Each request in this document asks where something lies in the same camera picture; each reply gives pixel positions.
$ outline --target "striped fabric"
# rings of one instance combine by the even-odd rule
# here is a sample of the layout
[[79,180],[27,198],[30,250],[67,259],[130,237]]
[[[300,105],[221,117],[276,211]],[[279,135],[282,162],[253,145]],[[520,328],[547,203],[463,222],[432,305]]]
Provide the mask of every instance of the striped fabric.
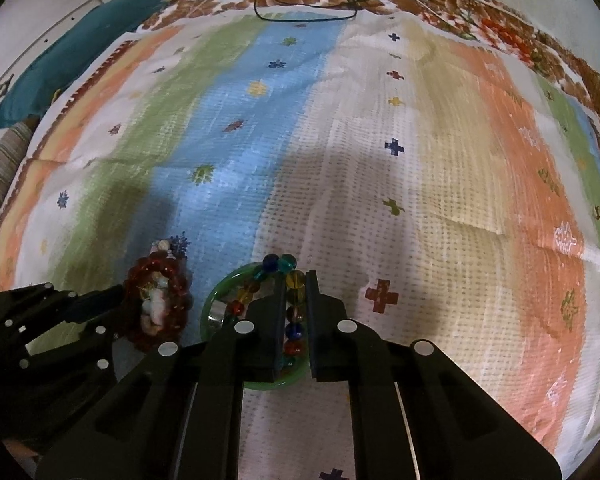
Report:
[[[11,188],[0,291],[102,290],[177,240],[187,346],[220,280],[291,253],[385,340],[434,341],[566,478],[600,436],[600,118],[406,12],[283,10],[112,44],[49,109]],[[120,377],[136,356],[117,348]],[[248,391],[241,424],[242,480],[354,474],[345,385]]]
[[14,124],[0,140],[0,208],[7,196],[18,166],[27,154],[33,132],[24,123]]

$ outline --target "beaded bracelet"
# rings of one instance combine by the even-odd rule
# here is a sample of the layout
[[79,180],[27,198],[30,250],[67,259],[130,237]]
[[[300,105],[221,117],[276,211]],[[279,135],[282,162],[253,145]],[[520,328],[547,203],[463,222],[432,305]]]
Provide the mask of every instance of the beaded bracelet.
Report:
[[252,276],[244,282],[236,293],[234,300],[226,306],[225,322],[236,322],[244,315],[253,295],[260,290],[262,282],[275,272],[286,275],[286,300],[289,306],[286,309],[285,342],[283,345],[282,371],[288,373],[298,362],[304,352],[304,274],[296,270],[298,262],[292,254],[267,254],[262,263],[255,267]]
[[[170,249],[168,240],[153,244],[149,256],[136,261],[123,283],[131,309],[125,335],[144,352],[165,341],[177,341],[187,323],[191,300],[185,265]],[[164,303],[161,312],[147,308],[156,299]]]

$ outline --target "black cable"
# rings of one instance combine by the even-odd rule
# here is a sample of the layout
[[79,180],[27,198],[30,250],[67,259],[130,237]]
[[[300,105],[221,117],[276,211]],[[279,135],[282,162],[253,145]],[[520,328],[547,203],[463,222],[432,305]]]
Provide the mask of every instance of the black cable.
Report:
[[343,10],[343,6],[346,5],[346,7],[348,7],[349,9],[353,9],[353,11],[354,11],[353,14],[350,15],[350,16],[334,16],[334,17],[331,17],[331,18],[315,18],[313,20],[279,20],[279,19],[276,19],[276,18],[266,18],[266,17],[262,16],[258,12],[257,1],[258,0],[254,0],[253,1],[253,12],[261,20],[264,20],[266,22],[304,23],[304,22],[335,22],[337,20],[350,20],[351,18],[355,18],[358,15],[358,10],[360,10],[362,8],[362,7],[360,7],[360,3],[372,2],[372,1],[375,1],[375,0],[347,0],[346,4],[341,3],[341,4],[336,4],[336,5],[333,5],[333,6],[318,6],[318,5],[313,5],[313,4],[290,4],[288,2],[282,2],[281,0],[273,0],[274,2],[276,2],[277,4],[279,4],[280,6],[284,6],[284,7],[301,6],[301,7],[311,7],[312,9],[338,9],[338,10]]

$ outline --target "blue cross print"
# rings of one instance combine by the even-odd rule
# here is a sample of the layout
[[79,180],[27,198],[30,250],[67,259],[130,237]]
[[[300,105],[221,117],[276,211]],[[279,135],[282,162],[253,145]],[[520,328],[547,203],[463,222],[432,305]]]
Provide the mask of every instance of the blue cross print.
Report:
[[391,150],[391,154],[398,156],[399,153],[404,153],[404,146],[400,145],[398,139],[391,139],[391,142],[385,142],[384,148]]

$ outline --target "red cross print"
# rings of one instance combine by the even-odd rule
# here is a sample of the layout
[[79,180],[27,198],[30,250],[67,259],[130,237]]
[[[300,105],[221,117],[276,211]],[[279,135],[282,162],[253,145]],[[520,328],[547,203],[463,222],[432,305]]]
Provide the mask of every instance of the red cross print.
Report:
[[404,79],[398,72],[396,72],[395,70],[391,70],[391,72],[387,72],[387,75],[390,75],[391,77],[393,77],[394,79]]
[[365,298],[374,302],[374,312],[384,314],[384,308],[389,305],[398,304],[397,292],[389,292],[389,280],[378,280],[378,288],[369,287],[366,290]]

